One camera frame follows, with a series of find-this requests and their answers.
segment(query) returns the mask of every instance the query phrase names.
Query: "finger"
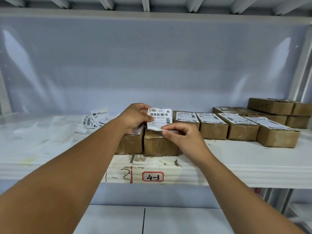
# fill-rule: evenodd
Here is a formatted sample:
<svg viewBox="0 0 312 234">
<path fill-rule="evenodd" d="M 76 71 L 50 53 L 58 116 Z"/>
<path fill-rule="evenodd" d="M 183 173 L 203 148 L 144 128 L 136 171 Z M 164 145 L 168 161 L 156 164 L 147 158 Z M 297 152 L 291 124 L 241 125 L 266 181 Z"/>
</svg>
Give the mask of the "finger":
<svg viewBox="0 0 312 234">
<path fill-rule="evenodd" d="M 145 114 L 145 113 L 142 113 L 142 115 L 143 115 L 143 122 L 154 121 L 154 117 L 149 116 L 149 115 L 147 115 L 147 114 Z"/>
<path fill-rule="evenodd" d="M 178 135 L 170 131 L 163 131 L 162 135 L 166 137 L 168 140 L 174 142 L 177 146 L 179 146 L 180 140 L 183 138 L 183 135 Z"/>
<path fill-rule="evenodd" d="M 148 110 L 149 108 L 151 108 L 151 106 L 148 106 L 147 104 L 144 104 L 144 103 L 137 103 L 137 104 L 134 104 L 134 106 L 138 110 L 140 110 L 140 109 Z"/>
<path fill-rule="evenodd" d="M 140 112 L 144 113 L 144 114 L 147 114 L 147 111 L 144 110 L 144 109 L 140 109 Z"/>
<path fill-rule="evenodd" d="M 179 131 L 183 131 L 184 133 L 187 133 L 191 127 L 192 125 L 189 123 L 174 122 L 174 123 L 163 126 L 162 129 L 163 130 L 179 130 Z"/>
</svg>

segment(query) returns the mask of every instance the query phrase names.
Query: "right arm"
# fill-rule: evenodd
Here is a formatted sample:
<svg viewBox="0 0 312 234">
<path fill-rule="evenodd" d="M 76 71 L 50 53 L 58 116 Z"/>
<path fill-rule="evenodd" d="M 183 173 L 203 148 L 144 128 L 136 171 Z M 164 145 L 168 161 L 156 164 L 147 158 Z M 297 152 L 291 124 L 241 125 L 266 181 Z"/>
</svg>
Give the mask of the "right arm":
<svg viewBox="0 0 312 234">
<path fill-rule="evenodd" d="M 195 125 L 177 122 L 162 129 L 185 134 L 162 132 L 202 171 L 235 233 L 304 233 L 224 166 L 211 153 Z"/>
</svg>

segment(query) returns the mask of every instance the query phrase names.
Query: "right hand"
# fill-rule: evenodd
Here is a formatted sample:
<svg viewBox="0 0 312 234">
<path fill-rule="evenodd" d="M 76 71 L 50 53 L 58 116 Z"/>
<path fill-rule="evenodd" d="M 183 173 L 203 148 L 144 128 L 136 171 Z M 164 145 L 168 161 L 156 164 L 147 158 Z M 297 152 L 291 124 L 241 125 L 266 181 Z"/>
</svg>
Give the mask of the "right hand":
<svg viewBox="0 0 312 234">
<path fill-rule="evenodd" d="M 177 130 L 185 134 L 178 135 L 170 131 L 162 132 L 162 135 L 174 142 L 194 165 L 200 166 L 213 156 L 194 124 L 174 122 L 163 126 L 162 129 Z"/>
</svg>

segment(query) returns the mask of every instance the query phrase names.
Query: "barcode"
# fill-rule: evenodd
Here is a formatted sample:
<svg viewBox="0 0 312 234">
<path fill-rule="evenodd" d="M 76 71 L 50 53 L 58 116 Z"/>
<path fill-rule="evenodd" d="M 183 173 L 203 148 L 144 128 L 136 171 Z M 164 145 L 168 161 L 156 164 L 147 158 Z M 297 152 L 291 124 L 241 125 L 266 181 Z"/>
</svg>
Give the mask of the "barcode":
<svg viewBox="0 0 312 234">
<path fill-rule="evenodd" d="M 168 113 L 151 113 L 151 116 L 168 116 Z"/>
</svg>

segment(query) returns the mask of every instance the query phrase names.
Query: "left hand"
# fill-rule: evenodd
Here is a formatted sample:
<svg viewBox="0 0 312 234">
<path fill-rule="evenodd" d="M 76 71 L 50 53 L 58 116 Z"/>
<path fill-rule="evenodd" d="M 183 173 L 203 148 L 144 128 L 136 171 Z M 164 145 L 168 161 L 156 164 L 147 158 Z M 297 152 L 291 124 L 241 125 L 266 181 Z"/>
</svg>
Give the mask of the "left hand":
<svg viewBox="0 0 312 234">
<path fill-rule="evenodd" d="M 147 115 L 150 106 L 144 103 L 131 104 L 116 119 L 125 127 L 125 134 L 133 132 L 143 122 L 150 122 L 154 117 Z"/>
</svg>

